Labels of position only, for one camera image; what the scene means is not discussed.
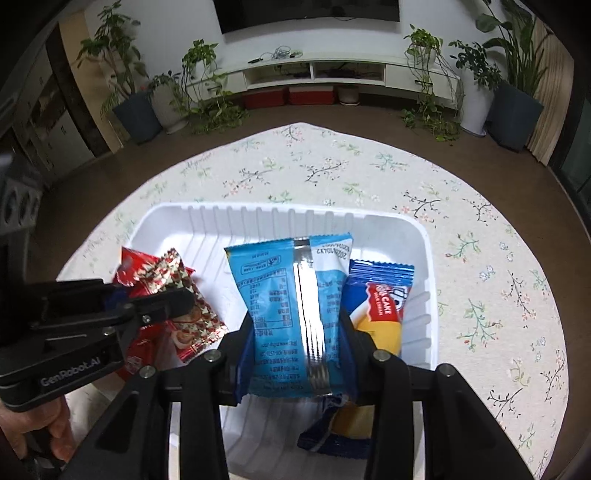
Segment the curtain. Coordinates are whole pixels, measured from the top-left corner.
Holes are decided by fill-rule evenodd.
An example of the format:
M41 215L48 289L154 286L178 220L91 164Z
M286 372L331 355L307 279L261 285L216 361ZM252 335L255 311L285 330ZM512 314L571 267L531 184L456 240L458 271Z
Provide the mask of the curtain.
M538 19L534 29L534 44L546 35L546 26ZM573 87L574 61L555 35L546 38L541 65L546 73L534 97L544 105L527 148L544 165L548 164L560 136Z

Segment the floral tablecloth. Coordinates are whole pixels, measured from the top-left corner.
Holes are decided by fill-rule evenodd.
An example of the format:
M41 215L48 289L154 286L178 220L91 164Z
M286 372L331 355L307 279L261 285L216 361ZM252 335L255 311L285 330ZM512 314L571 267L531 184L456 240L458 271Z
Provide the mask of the floral tablecloth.
M287 125L146 182L90 234L59 279L110 280L121 245L151 206L204 200L366 207L418 219L433 247L439 361L458 368L541 477L568 397L564 337L539 263L486 198L403 150Z

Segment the white wall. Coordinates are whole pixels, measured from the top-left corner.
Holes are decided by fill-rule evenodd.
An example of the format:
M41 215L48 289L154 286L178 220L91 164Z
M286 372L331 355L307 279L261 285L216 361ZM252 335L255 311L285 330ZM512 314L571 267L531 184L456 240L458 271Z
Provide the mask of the white wall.
M97 14L109 0L96 0L85 10L88 29L99 26ZM493 2L497 16L504 19L500 2ZM356 52L403 57L408 46L405 35L410 23L443 38L482 43L483 34L474 25L485 12L482 0L400 0L400 23L335 18L289 20L259 25L222 35L212 0L123 0L120 11L141 21L136 30L136 46L143 55L148 73L155 75L180 70L181 58L193 40L219 43L218 66L231 66L274 51L280 45L315 52ZM446 47L450 54L454 48Z

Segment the screw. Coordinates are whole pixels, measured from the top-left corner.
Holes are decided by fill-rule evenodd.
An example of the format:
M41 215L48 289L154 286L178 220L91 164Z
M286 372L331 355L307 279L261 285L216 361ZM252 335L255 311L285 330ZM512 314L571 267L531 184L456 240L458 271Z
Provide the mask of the screw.
M389 352L387 352L386 350L376 350L374 352L374 358L378 361L378 362L385 362L386 360L390 360L390 357L392 355L390 355Z
M437 369L446 377L451 377L453 374L456 373L456 369L453 368L453 365L450 364L441 364Z
M142 378L150 378L152 375L156 373L156 369L152 367L152 365L146 365L142 367L139 371L139 376Z
M216 362L220 360L221 357L222 353L220 352L220 350L208 350L203 354L203 358L208 362Z

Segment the hanging vine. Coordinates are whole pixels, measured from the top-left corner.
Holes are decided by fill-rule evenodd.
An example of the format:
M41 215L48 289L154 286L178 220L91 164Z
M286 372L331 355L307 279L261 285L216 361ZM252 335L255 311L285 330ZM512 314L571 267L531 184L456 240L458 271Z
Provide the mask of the hanging vine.
M216 47L217 43L194 41L183 57L180 78L173 76L178 84L173 89L176 110L189 116L194 132L237 127L246 116L246 111L229 99L233 93L223 88L227 75L215 73ZM198 65L203 70L199 80L195 77ZM211 98L204 99L201 95L200 88L204 86L211 92Z
M413 73L415 83L420 85L421 90L418 94L417 107L412 110L402 110L402 121L408 128L414 128L419 120L423 127L435 136L437 141L456 140L460 132L457 121L459 98L453 88L450 76L452 68L441 53L443 39L433 36L423 28L415 28L414 25L411 25L411 28L413 32L404 37L411 41L405 55L408 68ZM443 107L436 102L430 70L430 64L433 63L439 66L447 79L452 104L455 108L452 120L445 118Z

